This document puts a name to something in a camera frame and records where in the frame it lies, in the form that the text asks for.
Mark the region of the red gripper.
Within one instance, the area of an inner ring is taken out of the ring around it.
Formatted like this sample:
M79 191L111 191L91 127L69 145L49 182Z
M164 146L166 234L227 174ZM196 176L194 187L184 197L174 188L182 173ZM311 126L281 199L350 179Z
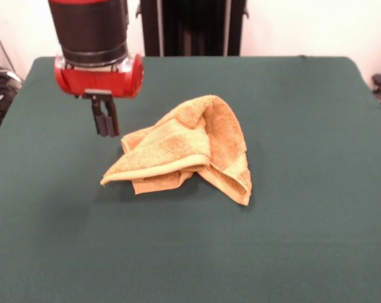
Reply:
M82 68L68 64L62 55L58 55L54 60L54 74L61 90L70 95L82 97L85 94L99 93L115 98L134 98L143 82L143 58L139 54L129 55L113 65ZM115 103L113 99L104 103L106 117L100 101L91 101L97 133L114 138L120 135Z

